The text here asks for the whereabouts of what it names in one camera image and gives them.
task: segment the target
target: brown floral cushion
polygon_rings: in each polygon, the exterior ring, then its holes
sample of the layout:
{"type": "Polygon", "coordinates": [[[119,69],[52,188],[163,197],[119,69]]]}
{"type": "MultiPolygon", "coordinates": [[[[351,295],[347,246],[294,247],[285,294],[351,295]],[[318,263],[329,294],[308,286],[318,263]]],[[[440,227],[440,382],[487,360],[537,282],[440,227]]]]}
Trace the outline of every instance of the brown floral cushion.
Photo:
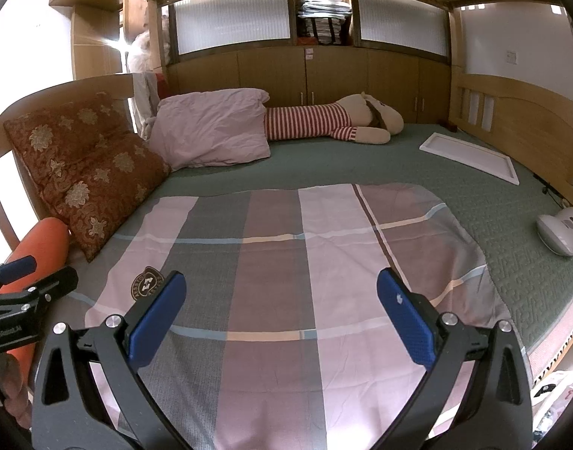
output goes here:
{"type": "Polygon", "coordinates": [[[48,204],[61,200],[71,186],[68,177],[80,172],[86,155],[129,130],[124,110],[105,92],[35,110],[3,126],[48,204]]]}
{"type": "Polygon", "coordinates": [[[129,131],[123,109],[107,93],[3,126],[42,200],[69,226],[89,262],[170,173],[129,131]]]}
{"type": "Polygon", "coordinates": [[[84,162],[55,210],[87,261],[169,173],[170,167],[134,133],[112,141],[84,162]]]}

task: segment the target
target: white tray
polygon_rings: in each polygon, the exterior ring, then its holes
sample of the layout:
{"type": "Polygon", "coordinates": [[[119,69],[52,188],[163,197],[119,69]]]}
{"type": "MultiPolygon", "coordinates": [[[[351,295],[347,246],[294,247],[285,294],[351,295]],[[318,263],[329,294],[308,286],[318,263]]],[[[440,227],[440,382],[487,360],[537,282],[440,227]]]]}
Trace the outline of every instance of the white tray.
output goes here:
{"type": "Polygon", "coordinates": [[[508,156],[480,145],[435,132],[420,146],[420,150],[461,162],[512,184],[520,184],[508,156]]]}

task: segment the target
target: pink pillow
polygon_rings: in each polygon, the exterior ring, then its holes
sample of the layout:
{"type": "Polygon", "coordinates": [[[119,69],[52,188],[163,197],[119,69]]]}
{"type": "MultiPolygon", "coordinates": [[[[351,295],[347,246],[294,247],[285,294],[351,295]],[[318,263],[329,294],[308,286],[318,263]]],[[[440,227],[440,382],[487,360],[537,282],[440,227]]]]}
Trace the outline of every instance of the pink pillow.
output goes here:
{"type": "Polygon", "coordinates": [[[165,98],[149,148],[176,170],[269,157],[263,129],[266,91],[224,89],[165,98]]]}

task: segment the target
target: blue gripper pad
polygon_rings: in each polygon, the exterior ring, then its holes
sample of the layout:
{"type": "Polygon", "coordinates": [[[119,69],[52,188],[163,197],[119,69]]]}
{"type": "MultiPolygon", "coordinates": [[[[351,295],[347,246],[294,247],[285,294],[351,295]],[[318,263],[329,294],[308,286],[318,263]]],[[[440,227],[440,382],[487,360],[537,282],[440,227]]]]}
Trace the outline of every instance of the blue gripper pad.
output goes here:
{"type": "Polygon", "coordinates": [[[378,299],[391,319],[411,359],[430,370],[436,360],[434,335],[409,299],[409,291],[397,282],[390,268],[378,274],[378,299]]]}
{"type": "Polygon", "coordinates": [[[186,299],[186,279],[180,273],[166,281],[153,304],[132,330],[128,341],[128,363],[132,370],[150,364],[186,299]]]}
{"type": "Polygon", "coordinates": [[[0,284],[11,284],[36,270],[36,259],[32,255],[0,265],[0,284]]]}

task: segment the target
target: circular logo patch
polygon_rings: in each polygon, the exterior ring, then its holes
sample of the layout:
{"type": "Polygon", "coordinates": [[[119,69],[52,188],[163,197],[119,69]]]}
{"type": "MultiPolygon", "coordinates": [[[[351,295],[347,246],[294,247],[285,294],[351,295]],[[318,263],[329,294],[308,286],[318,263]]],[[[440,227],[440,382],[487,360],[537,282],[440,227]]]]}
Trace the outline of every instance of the circular logo patch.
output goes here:
{"type": "Polygon", "coordinates": [[[132,298],[137,300],[141,297],[153,294],[163,284],[163,276],[156,268],[148,265],[144,271],[132,283],[132,298]]]}

